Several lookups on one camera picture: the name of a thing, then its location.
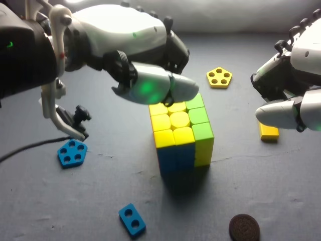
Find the white backdrop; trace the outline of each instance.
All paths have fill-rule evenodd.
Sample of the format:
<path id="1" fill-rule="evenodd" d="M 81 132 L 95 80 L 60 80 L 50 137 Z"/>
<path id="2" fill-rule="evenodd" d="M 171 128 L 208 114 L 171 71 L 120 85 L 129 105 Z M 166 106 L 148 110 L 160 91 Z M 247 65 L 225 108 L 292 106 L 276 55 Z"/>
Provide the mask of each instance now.
<path id="1" fill-rule="evenodd" d="M 7 1 L 17 12 L 24 12 L 24 0 Z M 120 4 L 119 0 L 49 2 L 63 4 L 73 12 L 92 5 Z M 320 0 L 131 0 L 130 4 L 140 5 L 146 12 L 154 10 L 161 19 L 173 17 L 176 31 L 197 33 L 287 32 L 321 8 Z"/>

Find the yellow tile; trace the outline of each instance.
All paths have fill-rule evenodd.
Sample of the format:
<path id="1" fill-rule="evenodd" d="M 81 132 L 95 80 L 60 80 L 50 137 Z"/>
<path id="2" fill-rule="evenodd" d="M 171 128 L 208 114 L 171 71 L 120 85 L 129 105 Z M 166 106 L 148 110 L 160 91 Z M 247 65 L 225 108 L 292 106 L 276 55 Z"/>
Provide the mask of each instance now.
<path id="1" fill-rule="evenodd" d="M 275 127 L 268 127 L 259 122 L 260 137 L 263 141 L 276 141 L 279 138 L 279 130 Z"/>
<path id="2" fill-rule="evenodd" d="M 190 118 L 189 114 L 186 112 L 175 112 L 170 116 L 171 128 L 175 130 L 181 127 L 189 127 L 190 126 Z"/>
<path id="3" fill-rule="evenodd" d="M 153 132 L 168 130 L 171 128 L 170 117 L 167 114 L 153 115 L 150 119 Z"/>
<path id="4" fill-rule="evenodd" d="M 227 88 L 230 84 L 232 73 L 218 67 L 206 73 L 211 88 Z"/>
<path id="5" fill-rule="evenodd" d="M 174 103 L 172 106 L 168 107 L 168 110 L 169 110 L 169 115 L 179 111 L 186 112 L 186 104 L 185 102 Z"/>
<path id="6" fill-rule="evenodd" d="M 195 142 L 193 131 L 190 127 L 177 128 L 173 131 L 173 134 L 177 146 Z"/>
<path id="7" fill-rule="evenodd" d="M 154 132 L 156 148 L 175 146 L 175 140 L 172 130 Z"/>
<path id="8" fill-rule="evenodd" d="M 150 116 L 158 115 L 158 114 L 167 114 L 167 113 L 168 113 L 167 107 L 165 107 L 165 105 L 162 103 L 149 105 Z"/>

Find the table surface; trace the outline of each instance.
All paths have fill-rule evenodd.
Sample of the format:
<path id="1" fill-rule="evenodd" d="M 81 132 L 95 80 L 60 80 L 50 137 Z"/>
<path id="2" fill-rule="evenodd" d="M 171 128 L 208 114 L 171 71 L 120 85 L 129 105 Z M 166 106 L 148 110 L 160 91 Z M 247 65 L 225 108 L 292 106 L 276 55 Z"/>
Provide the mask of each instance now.
<path id="1" fill-rule="evenodd" d="M 250 75 L 283 35 L 181 36 L 191 51 L 183 74 L 197 81 L 215 135 L 209 169 L 164 180 L 157 164 L 148 107 L 111 90 L 106 72 L 66 73 L 58 104 L 81 104 L 92 120 L 84 164 L 63 170 L 63 143 L 24 151 L 0 164 L 1 240 L 130 240 L 118 211 L 133 203 L 146 223 L 139 240 L 230 240 L 230 219 L 253 216 L 261 240 L 319 240 L 321 135 L 280 130 L 260 141 L 255 110 L 264 101 Z M 233 73 L 228 89 L 211 89 L 206 72 Z M 2 100 L 0 155 L 65 136 L 42 117 L 40 89 Z"/>

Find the robotic arm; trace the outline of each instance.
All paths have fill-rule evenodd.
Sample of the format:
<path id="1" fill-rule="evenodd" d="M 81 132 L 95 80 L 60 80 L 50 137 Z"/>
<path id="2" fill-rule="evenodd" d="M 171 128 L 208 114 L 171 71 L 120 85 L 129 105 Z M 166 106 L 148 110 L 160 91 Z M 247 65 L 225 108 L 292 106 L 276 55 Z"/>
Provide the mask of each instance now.
<path id="1" fill-rule="evenodd" d="M 51 36 L 36 22 L 43 7 L 49 12 Z M 173 20 L 156 17 L 124 4 L 72 14 L 48 0 L 26 0 L 26 20 L 21 20 L 0 4 L 0 69 L 10 79 L 1 81 L 0 99 L 41 86 L 44 117 L 82 141 L 88 134 L 81 123 L 91 119 L 89 112 L 77 106 L 71 114 L 55 103 L 66 94 L 59 79 L 64 71 L 85 65 L 105 70 L 118 82 L 115 94 L 135 103 L 191 100 L 199 88 L 180 75 L 189 51 L 171 30 Z"/>
<path id="2" fill-rule="evenodd" d="M 321 10 L 289 31 L 289 41 L 251 76 L 253 87 L 267 101 L 257 119 L 283 129 L 321 131 Z"/>

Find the blue cube face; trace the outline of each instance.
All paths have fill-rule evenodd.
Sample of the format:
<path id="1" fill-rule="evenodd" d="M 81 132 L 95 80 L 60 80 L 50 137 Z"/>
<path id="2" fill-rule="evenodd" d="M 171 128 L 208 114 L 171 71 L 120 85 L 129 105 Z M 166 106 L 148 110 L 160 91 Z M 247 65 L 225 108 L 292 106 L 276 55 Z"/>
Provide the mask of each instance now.
<path id="1" fill-rule="evenodd" d="M 121 209 L 118 213 L 132 238 L 137 237 L 145 231 L 146 224 L 132 203 Z"/>
<path id="2" fill-rule="evenodd" d="M 57 151 L 62 167 L 70 168 L 83 164 L 87 150 L 84 143 L 71 139 Z"/>

